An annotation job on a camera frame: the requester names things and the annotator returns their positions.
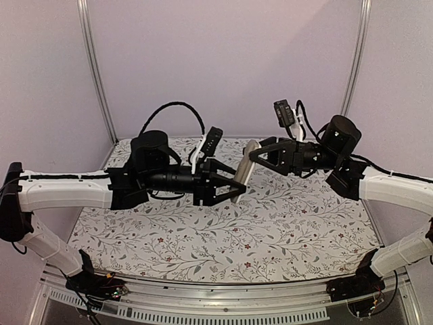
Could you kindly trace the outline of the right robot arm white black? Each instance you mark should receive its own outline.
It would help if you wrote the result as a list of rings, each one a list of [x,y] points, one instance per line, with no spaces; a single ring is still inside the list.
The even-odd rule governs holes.
[[[271,137],[248,158],[281,175],[329,171],[326,183],[339,196],[351,200],[375,200],[432,215],[432,180],[385,171],[352,152],[361,132],[345,116],[335,115],[322,127],[318,142],[298,142]],[[400,267],[432,256],[432,223],[399,241],[369,251],[355,274],[327,283],[332,301],[367,295],[384,289],[383,278]]]

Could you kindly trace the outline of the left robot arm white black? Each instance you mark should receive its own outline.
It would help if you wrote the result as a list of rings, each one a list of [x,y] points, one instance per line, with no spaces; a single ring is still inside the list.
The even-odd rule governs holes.
[[[13,162],[1,187],[1,239],[21,244],[57,267],[68,289],[101,300],[117,300],[128,291],[125,282],[112,273],[96,274],[90,256],[71,248],[45,227],[35,211],[68,207],[129,210],[156,192],[170,192],[173,198],[191,194],[196,206],[236,201],[246,191],[251,169],[246,165],[232,169],[214,158],[221,136],[217,128],[204,135],[190,165],[181,162],[168,144],[168,135],[159,130],[133,138],[129,159],[122,167],[42,174],[25,171],[20,162]]]

